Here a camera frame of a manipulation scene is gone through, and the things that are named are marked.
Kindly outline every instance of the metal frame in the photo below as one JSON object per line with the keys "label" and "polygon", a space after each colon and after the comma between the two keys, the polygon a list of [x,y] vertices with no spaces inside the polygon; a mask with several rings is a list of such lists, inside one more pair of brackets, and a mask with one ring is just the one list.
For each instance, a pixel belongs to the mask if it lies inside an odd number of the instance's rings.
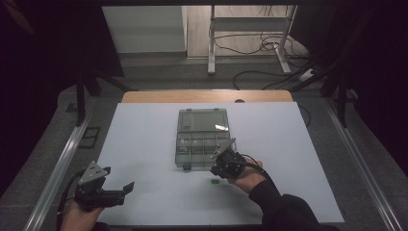
{"label": "metal frame", "polygon": [[215,33],[219,32],[282,32],[282,37],[279,41],[279,47],[276,52],[279,63],[285,74],[290,74],[291,69],[285,57],[284,47],[291,30],[294,12],[296,6],[290,6],[289,14],[286,17],[216,17],[216,6],[211,6],[211,26],[210,26],[210,45],[208,52],[208,74],[216,73],[216,48],[215,48]]}
{"label": "metal frame", "polygon": [[337,131],[339,132],[344,146],[350,155],[350,158],[360,173],[360,176],[363,179],[363,182],[366,185],[366,188],[369,191],[379,214],[383,218],[384,223],[387,225],[388,230],[402,231],[403,229],[395,216],[395,212],[390,205],[390,202],[388,201],[386,195],[382,192],[381,188],[378,186],[378,183],[375,181],[375,178],[367,166],[360,150],[355,144],[353,138],[348,133],[348,130],[344,128],[342,123],[337,119],[336,106],[334,105],[333,100],[325,98],[324,103],[326,105],[327,112],[330,114],[330,117],[333,120]]}
{"label": "metal frame", "polygon": [[41,228],[51,203],[57,194],[58,188],[60,187],[69,164],[71,163],[71,160],[75,154],[79,141],[81,140],[85,129],[88,126],[96,101],[97,99],[95,97],[91,97],[88,101],[84,122],[80,126],[76,126],[72,131],[63,153],[55,165],[54,170],[52,171],[51,176],[38,199],[36,207],[34,207],[34,210],[23,230],[39,230]]}

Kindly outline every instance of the transparent plastic box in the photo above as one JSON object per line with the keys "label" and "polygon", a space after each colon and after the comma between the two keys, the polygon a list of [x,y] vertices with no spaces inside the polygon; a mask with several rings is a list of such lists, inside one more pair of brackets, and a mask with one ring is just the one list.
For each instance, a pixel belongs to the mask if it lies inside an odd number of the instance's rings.
{"label": "transparent plastic box", "polygon": [[175,163],[184,170],[210,168],[217,145],[229,139],[225,109],[180,110]]}

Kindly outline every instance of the white table surface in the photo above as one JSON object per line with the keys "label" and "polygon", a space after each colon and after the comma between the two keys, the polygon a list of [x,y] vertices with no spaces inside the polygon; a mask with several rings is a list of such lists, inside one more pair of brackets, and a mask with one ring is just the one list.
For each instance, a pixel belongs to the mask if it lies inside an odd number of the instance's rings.
{"label": "white table surface", "polygon": [[[177,168],[181,109],[227,110],[238,151],[264,163],[280,193],[305,199],[319,222],[343,222],[304,121],[294,102],[118,104],[97,163],[112,167],[104,190],[135,181],[122,206],[106,209],[110,225],[260,224],[262,211],[247,194],[210,171]],[[219,179],[219,184],[212,184]]]}

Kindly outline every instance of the black sleeve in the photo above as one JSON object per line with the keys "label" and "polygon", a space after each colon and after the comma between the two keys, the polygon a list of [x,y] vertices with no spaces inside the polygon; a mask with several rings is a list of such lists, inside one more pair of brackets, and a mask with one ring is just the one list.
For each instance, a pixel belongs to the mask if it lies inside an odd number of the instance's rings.
{"label": "black sleeve", "polygon": [[269,181],[258,184],[249,198],[261,207],[265,230],[324,230],[306,201],[293,195],[281,196]]}

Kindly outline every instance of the hand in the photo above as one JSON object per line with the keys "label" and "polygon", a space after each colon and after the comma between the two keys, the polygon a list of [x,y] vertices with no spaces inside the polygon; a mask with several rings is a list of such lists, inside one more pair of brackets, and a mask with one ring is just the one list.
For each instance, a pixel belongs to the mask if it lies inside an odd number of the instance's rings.
{"label": "hand", "polygon": [[72,200],[64,213],[61,231],[90,231],[102,211],[103,208],[97,208],[87,212],[75,200]]}
{"label": "hand", "polygon": [[[256,165],[256,163],[258,163],[260,167],[263,167],[262,162],[260,161],[257,161],[255,163],[249,158],[245,158],[245,160],[250,164]],[[265,178],[265,176],[257,169],[253,167],[245,167],[238,178],[230,178],[227,180],[228,183],[238,186],[244,192],[251,193],[252,189],[255,188],[255,186],[267,180],[267,178]]]}

